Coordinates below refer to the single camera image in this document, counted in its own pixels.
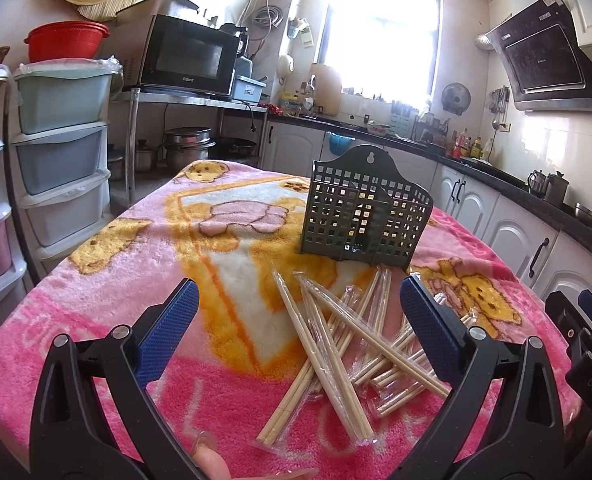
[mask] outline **pink blanket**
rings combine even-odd
[[[198,162],[63,261],[0,329],[0,434],[8,446],[28,446],[34,392],[55,335],[105,336],[117,324],[133,323],[189,276],[199,285],[199,313],[161,380],[148,386],[180,442],[189,449],[199,431],[211,431],[235,478],[311,466],[323,479],[386,478],[437,413],[441,401],[433,394],[423,392],[387,418],[372,417],[378,441],[371,447],[349,442],[327,399],[305,406],[280,452],[250,445],[304,359],[272,269],[297,300],[294,270],[337,294],[349,283],[364,288],[373,272],[356,262],[298,254],[308,189],[301,177]],[[445,292],[455,310],[480,311],[479,324],[494,336],[516,342],[540,336],[564,419],[573,416],[579,399],[564,380],[569,361],[562,337],[542,302],[485,244],[434,209],[412,270],[432,292]],[[401,276],[395,273],[391,285],[389,333],[400,324]],[[119,445],[136,456],[104,383],[99,390]],[[493,399],[488,396],[463,452],[475,449]]]

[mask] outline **window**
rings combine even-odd
[[[417,108],[434,84],[439,0],[330,0],[318,62],[343,87]]]

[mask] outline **pile of chopsticks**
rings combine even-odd
[[[425,367],[428,363],[423,350],[410,354],[414,343],[418,342],[405,317],[394,338],[387,340],[382,336],[391,284],[388,269],[379,267],[362,295],[355,287],[348,287],[340,299],[302,273],[295,273],[302,293],[302,308],[294,301],[283,277],[276,271],[273,274],[308,360],[256,437],[259,444],[275,446],[308,397],[320,390],[324,391],[347,434],[357,445],[372,442],[375,433],[356,387],[371,384],[384,392],[379,401],[372,404],[376,416],[398,410],[425,389],[443,399],[447,397],[448,388],[436,378],[433,370]],[[363,317],[370,306],[372,310],[365,322]],[[322,307],[331,311],[327,320]],[[463,321],[467,324],[473,319],[465,316]],[[348,372],[342,357],[355,336],[362,339],[363,352]]]

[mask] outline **hand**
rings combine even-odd
[[[194,447],[190,454],[210,480],[232,480],[230,468],[227,467],[223,457],[214,451],[214,448],[214,437],[203,432],[196,438],[196,442],[194,443]],[[310,480],[317,472],[318,470],[315,468],[301,469],[290,473],[254,478],[241,478],[238,480]]]

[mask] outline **microwave window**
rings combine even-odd
[[[506,47],[523,91],[583,84],[576,56],[559,25]]]
[[[222,46],[188,38],[181,30],[166,30],[156,70],[191,77],[218,79]]]

